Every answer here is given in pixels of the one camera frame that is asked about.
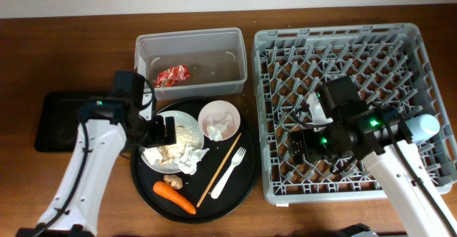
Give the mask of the peanut shells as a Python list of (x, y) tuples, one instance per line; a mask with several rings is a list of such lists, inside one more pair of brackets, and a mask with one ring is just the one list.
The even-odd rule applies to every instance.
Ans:
[(175, 158), (181, 154), (177, 145), (160, 146), (158, 147), (158, 151), (162, 156), (162, 159), (160, 160), (161, 165), (173, 162)]

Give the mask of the rice pile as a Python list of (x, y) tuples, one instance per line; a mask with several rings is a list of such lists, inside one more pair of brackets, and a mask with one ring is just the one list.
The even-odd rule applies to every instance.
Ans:
[(176, 143), (172, 145), (177, 145), (180, 149), (181, 154), (184, 152), (184, 148), (186, 146), (201, 148), (201, 146), (203, 145), (199, 134), (194, 131), (194, 128), (192, 126), (186, 124), (178, 124), (175, 126), (175, 130)]

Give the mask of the grey plate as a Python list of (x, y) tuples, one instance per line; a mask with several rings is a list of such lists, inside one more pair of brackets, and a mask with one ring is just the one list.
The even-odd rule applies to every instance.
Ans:
[[(186, 124), (186, 125), (192, 126), (194, 128), (194, 131), (199, 134), (199, 136), (202, 140), (203, 145), (201, 146), (200, 149), (204, 148), (204, 135), (199, 128), (197, 120), (193, 116), (191, 116), (187, 113), (184, 113), (182, 111), (165, 111), (165, 112), (160, 113), (159, 115), (163, 116), (163, 117), (173, 116), (174, 121), (175, 121), (175, 126), (178, 124), (183, 124), (183, 125)], [(146, 165), (159, 173), (173, 174), (173, 173), (181, 172), (178, 169), (178, 166), (174, 162), (171, 162), (166, 165), (160, 164), (160, 160), (162, 159), (162, 156), (158, 151), (158, 147), (141, 148), (140, 154), (141, 154), (141, 158), (146, 163)]]

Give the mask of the brown ginger piece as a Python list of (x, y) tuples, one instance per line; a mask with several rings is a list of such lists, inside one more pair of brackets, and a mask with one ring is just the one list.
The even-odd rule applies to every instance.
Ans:
[(179, 190), (183, 188), (182, 179), (176, 174), (167, 174), (164, 175), (164, 182), (168, 184), (173, 189)]

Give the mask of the orange carrot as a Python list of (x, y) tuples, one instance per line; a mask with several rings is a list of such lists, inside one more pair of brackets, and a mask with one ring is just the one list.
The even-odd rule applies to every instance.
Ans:
[(153, 191), (155, 194), (161, 196), (162, 198), (165, 198), (175, 203), (177, 206), (181, 207), (187, 213), (191, 215), (196, 215), (196, 208), (194, 207), (194, 205), (167, 183), (157, 181), (153, 185)]

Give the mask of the red snack wrapper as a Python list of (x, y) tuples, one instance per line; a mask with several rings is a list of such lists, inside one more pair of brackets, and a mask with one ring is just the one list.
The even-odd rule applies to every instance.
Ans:
[(186, 65), (171, 67), (158, 74), (153, 82), (155, 88), (172, 87), (178, 81), (184, 81), (190, 76)]

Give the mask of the pink bowl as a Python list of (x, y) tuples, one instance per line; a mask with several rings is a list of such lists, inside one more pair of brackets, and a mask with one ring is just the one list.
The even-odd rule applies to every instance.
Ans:
[(204, 105), (204, 107), (199, 112), (198, 123), (199, 128), (205, 137), (209, 138), (206, 132), (206, 117), (211, 116), (214, 117), (215, 120), (220, 120), (225, 116), (227, 112), (233, 115), (233, 119), (235, 121), (235, 131), (231, 136), (229, 136), (227, 139), (224, 139), (223, 141), (231, 138), (238, 131), (241, 125), (241, 116), (238, 112), (238, 109), (233, 104), (222, 100), (212, 101)]

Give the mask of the wooden chopstick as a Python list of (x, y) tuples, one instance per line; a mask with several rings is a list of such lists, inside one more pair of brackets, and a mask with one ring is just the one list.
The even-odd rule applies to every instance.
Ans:
[[(217, 176), (219, 175), (219, 173), (221, 172), (225, 163), (227, 162), (228, 158), (230, 157), (230, 155), (231, 155), (232, 151), (234, 150), (236, 144), (238, 143), (238, 140), (240, 139), (240, 137), (241, 137), (241, 133), (236, 137), (235, 141), (232, 143), (230, 149), (228, 150), (224, 159), (222, 160), (222, 162), (220, 163), (216, 172), (214, 173), (212, 179), (209, 181), (208, 186), (206, 187), (206, 189), (204, 190), (203, 194), (201, 195), (199, 201), (196, 204), (197, 208), (200, 207), (200, 205), (202, 204), (203, 200), (205, 199), (207, 193), (213, 186), (214, 181), (216, 180)], [(229, 166), (229, 168), (234, 169), (237, 165), (239, 165), (242, 162), (245, 153), (246, 153), (246, 150), (244, 148), (239, 148), (238, 151), (233, 155), (233, 158), (231, 160), (231, 165)]]

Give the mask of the white plastic fork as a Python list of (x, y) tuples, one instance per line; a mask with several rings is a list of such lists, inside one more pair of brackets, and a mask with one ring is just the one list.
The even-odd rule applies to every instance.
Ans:
[(224, 186), (228, 182), (230, 175), (232, 174), (235, 167), (237, 167), (243, 161), (245, 154), (246, 154), (246, 149), (241, 147), (233, 155), (230, 166), (227, 168), (227, 170), (225, 171), (223, 176), (219, 179), (218, 183), (215, 185), (215, 187), (211, 191), (210, 196), (212, 197), (212, 199), (217, 199), (221, 195), (221, 192), (223, 191)]

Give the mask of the light blue cup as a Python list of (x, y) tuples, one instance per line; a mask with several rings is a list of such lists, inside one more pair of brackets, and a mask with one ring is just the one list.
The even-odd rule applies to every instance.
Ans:
[(410, 132), (412, 133), (412, 140), (415, 144), (423, 143), (435, 136), (441, 128), (437, 118), (430, 114), (424, 114), (411, 118), (406, 121)]

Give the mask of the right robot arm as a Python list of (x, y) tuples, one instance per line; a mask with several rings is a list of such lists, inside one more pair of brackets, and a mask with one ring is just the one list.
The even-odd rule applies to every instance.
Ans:
[(381, 185), (410, 236), (455, 236), (456, 220), (421, 162), (413, 133), (392, 106), (368, 105), (351, 78), (319, 86), (316, 98), (329, 120), (288, 135), (295, 163), (320, 158), (360, 161)]

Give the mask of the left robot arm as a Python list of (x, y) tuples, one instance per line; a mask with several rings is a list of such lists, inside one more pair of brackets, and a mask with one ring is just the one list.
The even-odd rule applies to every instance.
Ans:
[(145, 88), (153, 85), (141, 74), (117, 71), (108, 95), (85, 101), (59, 189), (36, 227), (20, 228), (18, 236), (96, 236), (101, 200), (119, 155), (176, 143), (174, 120), (154, 113), (154, 97), (143, 102)]

